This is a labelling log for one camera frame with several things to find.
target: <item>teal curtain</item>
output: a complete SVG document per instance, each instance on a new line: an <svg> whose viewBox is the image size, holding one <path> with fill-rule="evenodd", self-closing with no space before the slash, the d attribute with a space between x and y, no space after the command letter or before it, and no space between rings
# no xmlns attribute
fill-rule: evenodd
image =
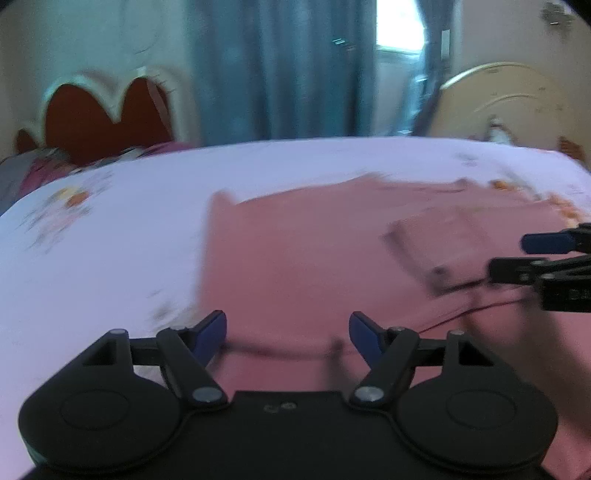
<svg viewBox="0 0 591 480"><path fill-rule="evenodd" d="M375 0L194 0L206 145L368 135Z"/></svg>

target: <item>curved headboard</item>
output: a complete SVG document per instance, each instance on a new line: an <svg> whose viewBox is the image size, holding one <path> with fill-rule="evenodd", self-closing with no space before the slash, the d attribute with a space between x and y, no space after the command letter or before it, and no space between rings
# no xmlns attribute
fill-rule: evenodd
<svg viewBox="0 0 591 480"><path fill-rule="evenodd" d="M35 121L15 137L17 153L60 148L79 166L129 147L188 141L180 89L163 69L134 70L114 88L95 74L76 74L46 91Z"/></svg>
<svg viewBox="0 0 591 480"><path fill-rule="evenodd" d="M493 115L522 147L555 150L561 135L581 140L562 90L529 65L509 62L481 65L445 83L429 135L482 138Z"/></svg>

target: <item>white bed sheet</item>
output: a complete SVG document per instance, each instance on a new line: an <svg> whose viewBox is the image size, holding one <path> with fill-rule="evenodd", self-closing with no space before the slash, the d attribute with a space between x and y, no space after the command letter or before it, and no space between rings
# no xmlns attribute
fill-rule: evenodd
<svg viewBox="0 0 591 480"><path fill-rule="evenodd" d="M0 478L19 478L32 467L17 415L40 384L111 328L151 336L186 317L199 285L212 193L227 189L245 200L368 172L400 181L480 183L517 175L540 193L560 193L591 212L591 176L571 159L464 140L258 142L57 180L0 217ZM30 213L60 189L81 185L95 190L90 211L51 248L34 245L43 221L31 226Z"/></svg>

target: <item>window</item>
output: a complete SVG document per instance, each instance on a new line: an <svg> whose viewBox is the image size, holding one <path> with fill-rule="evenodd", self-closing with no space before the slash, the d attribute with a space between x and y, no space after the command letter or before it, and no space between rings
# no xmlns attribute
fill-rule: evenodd
<svg viewBox="0 0 591 480"><path fill-rule="evenodd" d="M377 41L384 50L418 53L425 45L425 28L415 0L377 0Z"/></svg>

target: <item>pink blanket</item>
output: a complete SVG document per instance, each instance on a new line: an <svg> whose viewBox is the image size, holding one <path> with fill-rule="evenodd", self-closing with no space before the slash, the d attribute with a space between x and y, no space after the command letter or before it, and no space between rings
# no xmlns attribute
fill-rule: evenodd
<svg viewBox="0 0 591 480"><path fill-rule="evenodd" d="M546 202L463 180L366 176L240 204L219 193L200 290L203 309L229 318L216 379L229 393L346 391L367 372L348 341L354 310L384 327L443 338L466 312L484 309L471 317L489 329L482 336L493 335L503 315L495 340L510 343L523 323L515 303L521 289L462 287L485 277L490 257L521 255L521 235L561 228ZM419 371L415 381L436 372ZM562 419L545 465L560 479L577 478L591 466L589 445Z"/></svg>

